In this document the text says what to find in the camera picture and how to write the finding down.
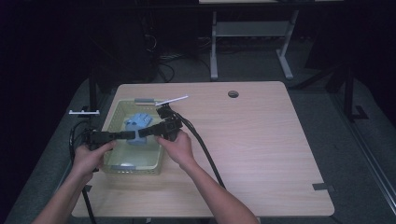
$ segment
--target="black cord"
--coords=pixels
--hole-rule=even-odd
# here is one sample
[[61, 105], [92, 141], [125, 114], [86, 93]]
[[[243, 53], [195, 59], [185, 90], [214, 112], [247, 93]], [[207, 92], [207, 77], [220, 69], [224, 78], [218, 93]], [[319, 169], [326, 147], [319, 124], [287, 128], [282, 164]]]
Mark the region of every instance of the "black cord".
[[340, 220], [338, 220], [336, 217], [334, 217], [334, 216], [330, 216], [330, 218], [334, 221], [334, 222], [336, 222], [337, 224], [343, 224]]
[[202, 59], [198, 59], [198, 61], [200, 61], [201, 63], [203, 63], [204, 66], [207, 68], [207, 70], [208, 70], [209, 73], [210, 73], [210, 67], [209, 67], [209, 65], [207, 65], [207, 63], [206, 63], [204, 60], [202, 60]]
[[87, 205], [88, 215], [90, 216], [90, 220], [92, 224], [96, 224], [95, 216], [93, 215], [90, 198], [88, 197], [88, 192], [84, 188], [82, 189], [82, 196], [84, 197], [85, 205]]
[[161, 70], [161, 68], [158, 67], [158, 74], [163, 79], [163, 82], [165, 82], [165, 83], [171, 82], [174, 79], [174, 77], [175, 77], [175, 69], [173, 67], [171, 67], [170, 65], [164, 64], [164, 63], [159, 63], [158, 65], [162, 65], [162, 66], [168, 67], [172, 71], [172, 76], [168, 79], [168, 78], [166, 78], [165, 73], [163, 72], [163, 70]]
[[[71, 163], [73, 165], [74, 163], [74, 158], [76, 157], [76, 151], [75, 151], [75, 142], [78, 138], [80, 138], [86, 131], [84, 131], [83, 133], [79, 134], [76, 138], [75, 138], [75, 132], [76, 132], [76, 128], [83, 124], [83, 123], [90, 123], [89, 120], [83, 120], [80, 121], [79, 123], [77, 123], [71, 130], [70, 130], [70, 134], [69, 134], [69, 153], [70, 153], [70, 160]], [[95, 220], [95, 216], [93, 215], [93, 211], [92, 211], [92, 207], [91, 207], [91, 202], [90, 202], [90, 198], [88, 197], [88, 192], [87, 190], [84, 188], [82, 189], [82, 196], [84, 197], [84, 201], [85, 201], [85, 205], [87, 206], [87, 210], [88, 210], [88, 215], [90, 216], [90, 220], [92, 224], [96, 224], [96, 220]]]
[[84, 134], [89, 133], [89, 132], [91, 132], [91, 131], [93, 131], [93, 129], [86, 129], [86, 130], [84, 130], [84, 132], [79, 133], [79, 134], [75, 137], [75, 142], [76, 142], [80, 137], [84, 136]]
[[210, 163], [210, 166], [212, 167], [213, 173], [215, 173], [216, 179], [218, 180], [219, 184], [225, 188], [224, 183], [221, 179], [221, 176], [219, 174], [218, 168], [216, 167], [216, 164], [213, 162], [212, 157], [210, 156], [209, 151], [207, 150], [207, 147], [204, 143], [204, 140], [201, 138], [201, 136], [198, 134], [198, 132], [196, 132], [194, 126], [192, 125], [192, 123], [183, 118], [180, 114], [178, 114], [176, 111], [172, 110], [171, 108], [167, 108], [167, 110], [169, 110], [170, 112], [172, 112], [175, 116], [177, 116], [179, 119], [181, 119], [181, 121], [186, 125], [186, 127], [190, 130], [190, 132], [195, 136], [195, 138], [198, 140], [199, 144], [202, 147], [202, 150], [204, 151], [207, 160]]

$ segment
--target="table leg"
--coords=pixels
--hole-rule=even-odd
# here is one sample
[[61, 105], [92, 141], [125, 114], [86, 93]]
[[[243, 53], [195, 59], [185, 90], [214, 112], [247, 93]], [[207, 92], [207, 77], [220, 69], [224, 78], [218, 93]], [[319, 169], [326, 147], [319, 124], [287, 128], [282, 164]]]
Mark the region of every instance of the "table leg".
[[288, 61], [286, 60], [286, 50], [288, 49], [291, 35], [293, 34], [294, 26], [297, 21], [299, 10], [294, 10], [291, 15], [291, 19], [288, 25], [288, 29], [285, 34], [285, 42], [281, 49], [276, 50], [277, 58], [279, 59], [280, 65], [282, 66], [283, 73], [287, 79], [293, 79], [293, 73], [290, 70]]
[[210, 52], [210, 80], [216, 81], [218, 75], [218, 59], [216, 58], [216, 11], [213, 12], [212, 22], [212, 51]]

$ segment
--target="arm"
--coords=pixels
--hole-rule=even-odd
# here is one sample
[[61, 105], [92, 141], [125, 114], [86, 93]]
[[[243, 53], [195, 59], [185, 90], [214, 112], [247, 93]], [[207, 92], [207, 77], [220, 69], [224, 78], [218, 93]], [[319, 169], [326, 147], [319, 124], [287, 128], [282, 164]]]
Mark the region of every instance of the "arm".
[[175, 142], [156, 137], [173, 161], [192, 179], [218, 223], [258, 223], [254, 214], [230, 192], [222, 188], [192, 155], [189, 136], [180, 131]]
[[110, 142], [94, 151], [90, 151], [86, 146], [78, 147], [70, 174], [34, 223], [66, 223], [82, 189], [92, 179], [92, 171], [102, 165], [103, 156], [114, 146], [115, 142]]

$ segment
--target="black tool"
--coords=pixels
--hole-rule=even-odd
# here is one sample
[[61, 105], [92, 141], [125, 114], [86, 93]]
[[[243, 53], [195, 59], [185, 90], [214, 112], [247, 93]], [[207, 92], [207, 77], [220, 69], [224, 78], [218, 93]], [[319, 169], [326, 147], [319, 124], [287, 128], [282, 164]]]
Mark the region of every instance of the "black tool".
[[[150, 127], [138, 130], [139, 137], [147, 137], [149, 135], [162, 135], [169, 141], [175, 141], [177, 133], [183, 127], [181, 119], [178, 118], [170, 109], [169, 104], [163, 105], [157, 109], [157, 113], [164, 121], [152, 125]], [[110, 132], [87, 132], [85, 142], [89, 145], [100, 145], [116, 139], [135, 139], [135, 131], [124, 131], [119, 133]]]

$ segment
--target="blue object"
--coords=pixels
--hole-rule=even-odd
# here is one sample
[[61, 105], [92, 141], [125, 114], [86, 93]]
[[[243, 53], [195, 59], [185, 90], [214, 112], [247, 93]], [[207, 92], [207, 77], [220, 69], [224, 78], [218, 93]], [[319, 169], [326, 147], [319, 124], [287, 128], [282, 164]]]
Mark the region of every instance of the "blue object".
[[145, 145], [147, 143], [146, 137], [139, 136], [139, 130], [146, 128], [152, 121], [152, 117], [146, 113], [136, 113], [125, 121], [125, 130], [134, 131], [134, 139], [128, 139], [126, 142], [130, 145]]

